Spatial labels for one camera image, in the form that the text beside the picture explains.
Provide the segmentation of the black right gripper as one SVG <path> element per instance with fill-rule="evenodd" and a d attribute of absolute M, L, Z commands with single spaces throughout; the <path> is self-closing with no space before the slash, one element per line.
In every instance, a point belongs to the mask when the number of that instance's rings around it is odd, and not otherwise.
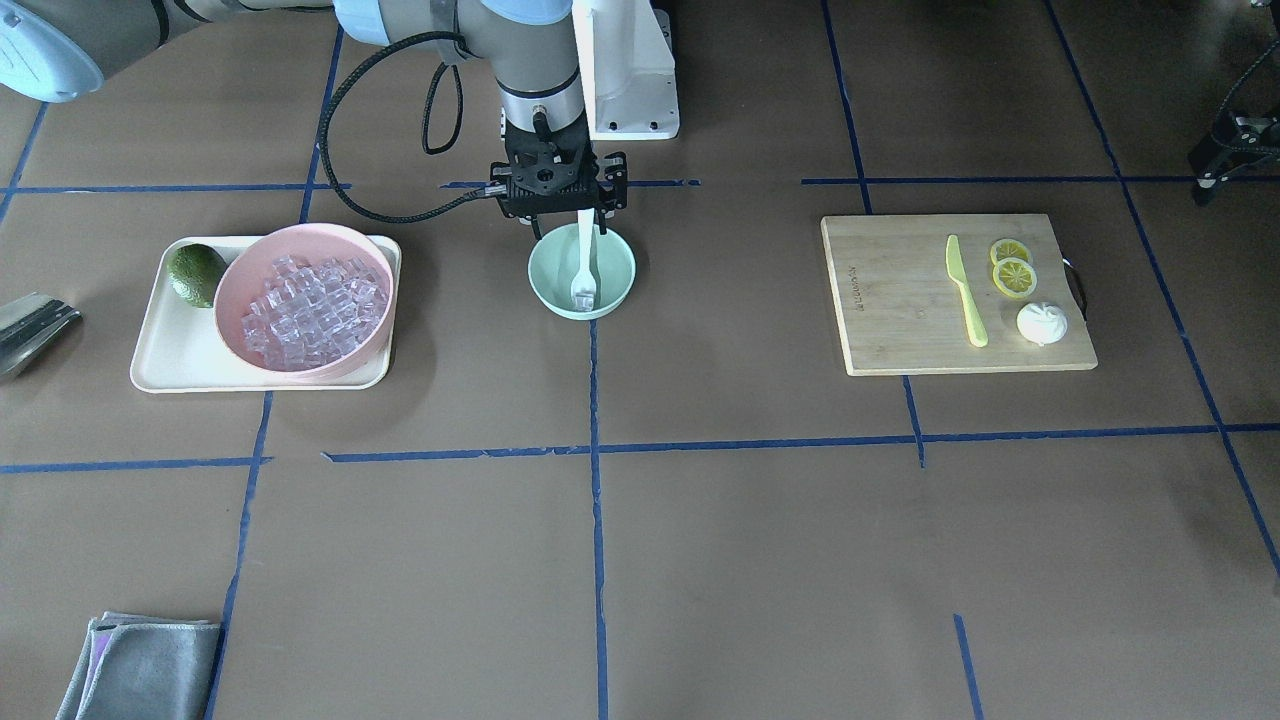
<path fill-rule="evenodd" d="M 529 220 L 535 245 L 547 237 L 541 215 L 593 210 L 603 237 L 611 214 L 627 208 L 627 158 L 623 152 L 598 158 L 585 118 L 547 132 L 506 122 L 503 142 L 506 160 L 490 165 L 488 196 L 506 217 Z"/>

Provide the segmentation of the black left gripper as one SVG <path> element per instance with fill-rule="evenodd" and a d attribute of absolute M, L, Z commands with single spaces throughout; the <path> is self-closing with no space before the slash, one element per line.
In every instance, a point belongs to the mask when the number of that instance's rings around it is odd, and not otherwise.
<path fill-rule="evenodd" d="M 1210 131 L 1188 152 L 1196 176 L 1190 196 L 1198 208 L 1212 202 L 1231 179 L 1251 170 L 1277 164 L 1279 109 L 1249 117 L 1244 111 L 1222 111 Z"/>

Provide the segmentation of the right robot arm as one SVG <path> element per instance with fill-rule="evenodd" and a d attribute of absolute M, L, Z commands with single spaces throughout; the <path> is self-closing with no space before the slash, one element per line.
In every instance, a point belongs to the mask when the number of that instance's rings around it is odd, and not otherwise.
<path fill-rule="evenodd" d="M 575 32 L 567 3 L 556 18 L 516 20 L 511 9 L 490 1 L 372 1 L 372 12 L 392 10 L 390 35 L 353 72 L 358 79 L 393 53 L 443 47 L 448 61 L 485 61 L 495 77 L 506 113 L 507 158 L 495 188 L 471 191 L 463 202 L 493 199 L 509 218 L 538 227 L 545 215 L 603 213 L 620 201 L 617 190 L 602 190 L 588 141 Z M 88 97 L 124 76 L 133 86 L 146 79 L 174 88 L 218 120 L 246 120 L 243 129 L 215 129 L 196 120 L 196 138 L 180 151 L 191 164 L 228 151 L 232 161 L 264 150 L 276 111 L 285 126 L 301 127 L 291 99 L 297 64 L 317 69 L 323 36 L 349 37 L 352 15 L 343 1 L 5 1 L 3 4 L 3 86 L 52 108 Z M 12 240 L 23 215 L 54 210 L 79 215 L 108 210 L 108 241 L 124 229 L 151 227 L 198 234 L 262 232 L 279 217 L 287 199 L 307 202 L 328 183 L 347 208 L 355 200 L 340 187 L 329 151 L 337 105 L 352 87 L 338 82 L 317 120 L 314 169 L 297 184 L 210 184 L 83 193 L 56 199 L 3 190 L 3 237 Z"/>

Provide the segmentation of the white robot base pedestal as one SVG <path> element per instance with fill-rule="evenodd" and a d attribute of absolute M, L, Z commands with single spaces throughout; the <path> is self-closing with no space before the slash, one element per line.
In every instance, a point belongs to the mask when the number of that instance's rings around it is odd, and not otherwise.
<path fill-rule="evenodd" d="M 681 127 L 669 17 L 650 1 L 573 1 L 590 137 L 666 141 Z"/>

